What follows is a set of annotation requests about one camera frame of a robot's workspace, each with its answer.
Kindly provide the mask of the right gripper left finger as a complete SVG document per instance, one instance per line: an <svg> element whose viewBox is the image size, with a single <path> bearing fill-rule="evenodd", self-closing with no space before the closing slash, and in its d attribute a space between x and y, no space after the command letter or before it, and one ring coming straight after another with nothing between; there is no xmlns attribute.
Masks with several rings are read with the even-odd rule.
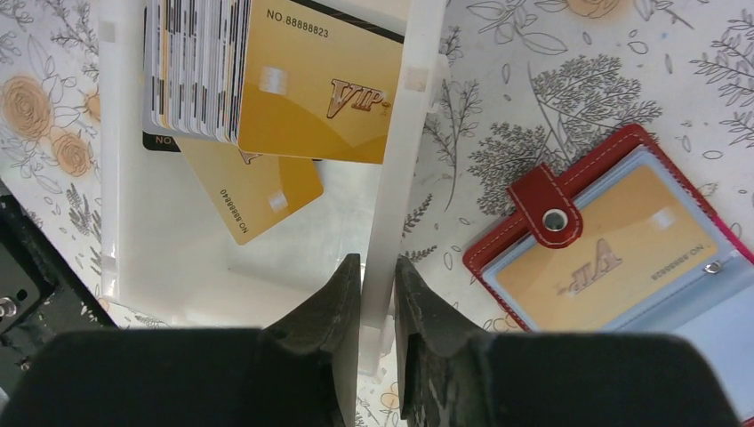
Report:
<svg viewBox="0 0 754 427"><path fill-rule="evenodd" d="M351 426L361 262L265 328L62 334L33 359L4 426Z"/></svg>

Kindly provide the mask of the white plastic card box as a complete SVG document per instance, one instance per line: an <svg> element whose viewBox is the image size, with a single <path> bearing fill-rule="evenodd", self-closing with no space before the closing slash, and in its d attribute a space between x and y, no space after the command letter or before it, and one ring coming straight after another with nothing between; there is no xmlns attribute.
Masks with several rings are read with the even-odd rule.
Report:
<svg viewBox="0 0 754 427"><path fill-rule="evenodd" d="M321 196L301 209L278 191L265 198L283 220L251 242L232 238L185 151L146 149L142 110L143 1L100 3L102 273L104 296L169 326L269 326L359 254L363 281L397 258L406 211L385 179L409 186L408 165L316 163Z"/></svg>

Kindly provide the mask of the red card holder wallet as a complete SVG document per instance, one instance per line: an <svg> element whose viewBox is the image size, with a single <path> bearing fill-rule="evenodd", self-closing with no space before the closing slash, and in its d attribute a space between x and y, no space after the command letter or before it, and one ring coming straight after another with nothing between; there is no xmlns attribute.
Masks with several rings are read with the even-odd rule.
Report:
<svg viewBox="0 0 754 427"><path fill-rule="evenodd" d="M753 254L642 126L506 190L463 263L521 328L679 335L752 425Z"/></svg>

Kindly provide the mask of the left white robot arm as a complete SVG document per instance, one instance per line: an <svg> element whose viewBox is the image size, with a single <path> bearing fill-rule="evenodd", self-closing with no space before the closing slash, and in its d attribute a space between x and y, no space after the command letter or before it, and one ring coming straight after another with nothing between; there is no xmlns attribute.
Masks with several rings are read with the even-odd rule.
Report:
<svg viewBox="0 0 754 427"><path fill-rule="evenodd" d="M1 397L59 334L116 324L45 234L1 187Z"/></svg>

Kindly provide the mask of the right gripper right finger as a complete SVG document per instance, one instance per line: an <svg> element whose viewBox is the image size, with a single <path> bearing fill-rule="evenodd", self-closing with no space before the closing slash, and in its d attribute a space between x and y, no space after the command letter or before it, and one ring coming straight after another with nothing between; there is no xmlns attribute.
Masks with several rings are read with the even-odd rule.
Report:
<svg viewBox="0 0 754 427"><path fill-rule="evenodd" d="M669 334L493 333L395 269L400 415L411 426L737 426L707 361Z"/></svg>

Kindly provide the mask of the gold VIP card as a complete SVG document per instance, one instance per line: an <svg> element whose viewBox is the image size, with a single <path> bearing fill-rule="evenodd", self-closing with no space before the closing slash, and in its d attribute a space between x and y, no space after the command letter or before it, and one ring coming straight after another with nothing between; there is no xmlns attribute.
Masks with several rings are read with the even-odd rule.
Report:
<svg viewBox="0 0 754 427"><path fill-rule="evenodd" d="M667 293L720 244L665 173L638 165L582 209L580 238L550 249L529 238L488 283L533 329L598 330Z"/></svg>

